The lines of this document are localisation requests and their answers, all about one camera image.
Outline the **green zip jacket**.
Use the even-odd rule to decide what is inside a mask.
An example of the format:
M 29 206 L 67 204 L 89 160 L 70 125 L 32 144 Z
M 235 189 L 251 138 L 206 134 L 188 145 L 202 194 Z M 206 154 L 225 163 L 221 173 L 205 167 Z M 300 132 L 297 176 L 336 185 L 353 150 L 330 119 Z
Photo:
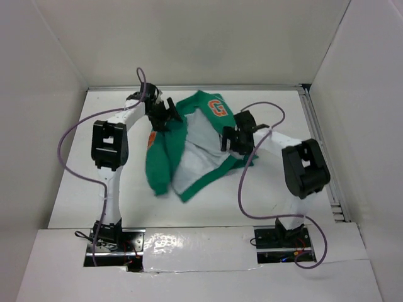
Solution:
M 145 174 L 156 196 L 173 190 L 185 203 L 232 169 L 243 168 L 248 157 L 221 150 L 224 127 L 236 121 L 220 94 L 197 91 L 176 109 L 181 121 L 171 120 L 166 132 L 149 135 Z

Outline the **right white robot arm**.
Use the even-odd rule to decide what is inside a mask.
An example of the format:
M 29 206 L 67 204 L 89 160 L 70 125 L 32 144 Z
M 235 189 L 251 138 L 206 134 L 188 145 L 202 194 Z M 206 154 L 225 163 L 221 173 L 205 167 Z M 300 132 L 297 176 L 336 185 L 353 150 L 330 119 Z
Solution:
M 275 220 L 275 240 L 282 247 L 290 246 L 302 234 L 310 201 L 330 183 L 331 174 L 317 140 L 299 140 L 274 129 L 285 120 L 269 126 L 257 124 L 248 110 L 235 115 L 235 126 L 224 126 L 222 151 L 234 151 L 248 156 L 237 191 L 241 213 L 253 220 Z M 290 199 L 284 213 L 272 216 L 253 216 L 242 205 L 242 185 L 252 158 L 259 149 L 282 160 L 285 185 Z

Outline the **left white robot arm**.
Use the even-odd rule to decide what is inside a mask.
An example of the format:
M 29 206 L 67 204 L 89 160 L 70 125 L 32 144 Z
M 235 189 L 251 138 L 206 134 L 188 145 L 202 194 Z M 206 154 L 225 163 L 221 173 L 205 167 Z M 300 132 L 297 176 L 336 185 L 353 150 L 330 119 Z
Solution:
M 119 250 L 124 244 L 122 216 L 119 208 L 120 176 L 129 156 L 128 131 L 142 117 L 148 117 L 152 131 L 148 146 L 169 131 L 169 121 L 183 122 L 171 98 L 165 101 L 157 86 L 142 83 L 140 91 L 125 101 L 124 109 L 105 121 L 93 124 L 91 158 L 98 169 L 100 181 L 106 186 L 101 193 L 101 218 L 93 227 L 94 241 L 101 240 L 110 251 Z

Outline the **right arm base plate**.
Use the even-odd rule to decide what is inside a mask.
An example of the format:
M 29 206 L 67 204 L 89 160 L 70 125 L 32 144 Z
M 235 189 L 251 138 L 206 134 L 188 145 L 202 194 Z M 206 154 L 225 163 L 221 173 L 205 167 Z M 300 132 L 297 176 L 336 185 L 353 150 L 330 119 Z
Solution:
M 281 239 L 274 227 L 255 228 L 249 243 L 256 248 L 258 264 L 291 263 L 296 256 L 299 262 L 316 262 L 306 227 L 289 239 Z

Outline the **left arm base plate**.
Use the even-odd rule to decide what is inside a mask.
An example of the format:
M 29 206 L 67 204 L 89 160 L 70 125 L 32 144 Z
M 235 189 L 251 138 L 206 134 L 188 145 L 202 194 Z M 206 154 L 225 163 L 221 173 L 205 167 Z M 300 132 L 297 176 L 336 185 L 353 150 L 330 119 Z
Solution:
M 94 257 L 98 267 L 123 267 L 130 272 L 143 270 L 145 229 L 124 229 L 119 243 L 99 239 L 95 249 L 92 230 L 89 235 L 76 231 L 75 236 L 87 241 L 84 267 L 94 267 Z

